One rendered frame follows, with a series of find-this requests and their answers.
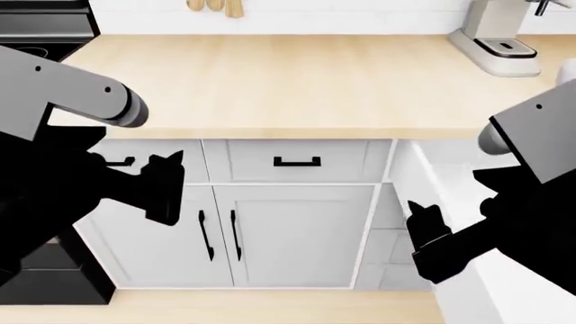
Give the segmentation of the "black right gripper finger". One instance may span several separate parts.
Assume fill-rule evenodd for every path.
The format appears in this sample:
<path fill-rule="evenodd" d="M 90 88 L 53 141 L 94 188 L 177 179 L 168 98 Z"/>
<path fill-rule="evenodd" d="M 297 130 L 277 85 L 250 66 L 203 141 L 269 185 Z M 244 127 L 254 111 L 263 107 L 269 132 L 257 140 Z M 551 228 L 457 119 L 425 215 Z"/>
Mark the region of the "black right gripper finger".
<path fill-rule="evenodd" d="M 425 235 L 427 207 L 416 202 L 408 201 L 410 216 L 406 220 L 406 227 L 412 237 L 423 237 Z"/>
<path fill-rule="evenodd" d="M 437 204 L 427 207 L 427 229 L 431 237 L 443 237 L 452 234 L 451 229 L 446 226 L 443 214 Z"/>

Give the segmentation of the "narrow white closed drawer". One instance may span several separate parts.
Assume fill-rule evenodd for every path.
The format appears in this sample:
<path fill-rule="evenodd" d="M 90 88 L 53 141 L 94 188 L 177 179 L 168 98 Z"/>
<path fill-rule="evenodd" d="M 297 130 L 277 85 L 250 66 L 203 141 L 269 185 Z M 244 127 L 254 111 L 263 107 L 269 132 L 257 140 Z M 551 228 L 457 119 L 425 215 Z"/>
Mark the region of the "narrow white closed drawer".
<path fill-rule="evenodd" d="M 134 157 L 131 166 L 112 166 L 130 175 L 138 175 L 149 162 L 149 156 L 164 158 L 182 150 L 185 183 L 208 183 L 208 173 L 203 151 L 198 139 L 104 139 L 89 151 L 103 156 L 107 162 L 121 163 Z"/>

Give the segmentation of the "white open drawer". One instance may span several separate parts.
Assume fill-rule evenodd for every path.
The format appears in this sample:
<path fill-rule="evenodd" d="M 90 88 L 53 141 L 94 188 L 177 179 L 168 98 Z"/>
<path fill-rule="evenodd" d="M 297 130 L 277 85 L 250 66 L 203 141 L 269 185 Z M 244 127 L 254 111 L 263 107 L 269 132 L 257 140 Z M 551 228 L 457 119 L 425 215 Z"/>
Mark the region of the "white open drawer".
<path fill-rule="evenodd" d="M 458 231 L 481 221 L 480 203 L 495 194 L 472 171 L 517 163 L 511 155 L 485 155 L 473 139 L 402 139 L 389 178 L 401 204 L 436 204 L 445 224 Z M 446 324 L 576 324 L 576 296 L 498 250 L 475 258 L 433 291 Z"/>

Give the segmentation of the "wide white closed drawer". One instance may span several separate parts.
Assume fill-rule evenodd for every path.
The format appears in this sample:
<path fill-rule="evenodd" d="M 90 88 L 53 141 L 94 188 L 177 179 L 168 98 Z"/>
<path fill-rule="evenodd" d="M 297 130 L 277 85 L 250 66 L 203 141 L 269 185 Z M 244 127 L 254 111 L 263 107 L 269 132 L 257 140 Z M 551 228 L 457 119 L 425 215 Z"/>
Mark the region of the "wide white closed drawer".
<path fill-rule="evenodd" d="M 214 183 L 377 183 L 383 178 L 389 139 L 205 139 L 209 178 Z M 273 166 L 310 161 L 321 166 Z"/>

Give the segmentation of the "white cabinet door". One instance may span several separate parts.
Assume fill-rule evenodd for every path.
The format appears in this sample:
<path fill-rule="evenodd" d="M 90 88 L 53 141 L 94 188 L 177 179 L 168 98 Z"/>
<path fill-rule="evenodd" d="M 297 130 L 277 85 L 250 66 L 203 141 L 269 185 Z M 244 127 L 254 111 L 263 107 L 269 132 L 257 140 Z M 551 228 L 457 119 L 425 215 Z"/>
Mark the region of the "white cabinet door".
<path fill-rule="evenodd" d="M 233 281 L 241 288 L 347 288 L 365 231 L 367 185 L 213 188 Z M 230 226 L 235 210 L 242 258 Z"/>
<path fill-rule="evenodd" d="M 198 222 L 205 228 L 214 259 L 209 260 Z M 118 288 L 230 288 L 233 279 L 212 189 L 184 189 L 180 220 L 165 226 L 134 207 L 104 200 L 76 224 L 76 231 Z"/>

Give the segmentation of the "black kitchen range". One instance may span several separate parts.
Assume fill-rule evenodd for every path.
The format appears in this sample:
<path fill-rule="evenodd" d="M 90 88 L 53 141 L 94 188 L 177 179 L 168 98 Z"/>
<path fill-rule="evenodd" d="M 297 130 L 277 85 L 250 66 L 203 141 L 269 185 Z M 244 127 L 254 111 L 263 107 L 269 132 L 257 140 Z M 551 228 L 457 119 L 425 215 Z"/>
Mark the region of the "black kitchen range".
<path fill-rule="evenodd" d="M 88 0 L 0 0 L 0 45 L 62 61 L 100 34 Z M 4 305 L 108 304 L 116 286 L 74 227 L 22 261 Z"/>

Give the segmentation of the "beige coffee machine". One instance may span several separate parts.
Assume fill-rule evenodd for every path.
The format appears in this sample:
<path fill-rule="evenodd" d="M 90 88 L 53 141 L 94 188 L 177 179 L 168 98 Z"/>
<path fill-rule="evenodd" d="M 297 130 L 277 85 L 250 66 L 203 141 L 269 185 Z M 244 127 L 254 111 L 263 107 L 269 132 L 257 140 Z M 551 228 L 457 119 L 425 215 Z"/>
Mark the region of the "beige coffee machine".
<path fill-rule="evenodd" d="M 551 3 L 563 0 L 472 0 L 463 26 L 448 34 L 450 42 L 477 67 L 495 77 L 537 77 L 538 52 L 517 39 L 531 4 L 540 17 Z"/>

